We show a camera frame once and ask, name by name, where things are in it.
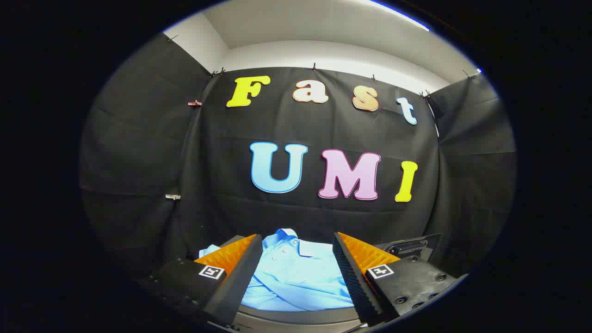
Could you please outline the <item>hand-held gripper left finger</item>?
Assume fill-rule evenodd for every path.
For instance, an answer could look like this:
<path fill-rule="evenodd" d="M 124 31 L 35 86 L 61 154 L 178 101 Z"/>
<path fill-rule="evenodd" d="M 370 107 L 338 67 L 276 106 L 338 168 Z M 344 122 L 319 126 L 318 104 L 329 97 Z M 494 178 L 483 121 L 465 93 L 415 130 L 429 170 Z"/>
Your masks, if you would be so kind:
<path fill-rule="evenodd" d="M 199 326 L 233 326 L 262 255 L 262 236 L 234 242 L 199 259 L 176 259 L 139 280 L 151 296 Z"/>

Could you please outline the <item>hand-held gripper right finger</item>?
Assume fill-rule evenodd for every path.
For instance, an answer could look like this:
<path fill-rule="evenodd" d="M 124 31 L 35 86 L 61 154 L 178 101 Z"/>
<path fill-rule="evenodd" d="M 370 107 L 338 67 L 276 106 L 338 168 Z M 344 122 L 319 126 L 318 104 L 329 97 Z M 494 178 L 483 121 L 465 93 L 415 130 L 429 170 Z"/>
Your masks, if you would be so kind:
<path fill-rule="evenodd" d="M 440 234 L 371 245 L 336 232 L 333 253 L 354 308 L 373 327 L 404 318 L 450 293 L 455 277 L 430 262 Z"/>

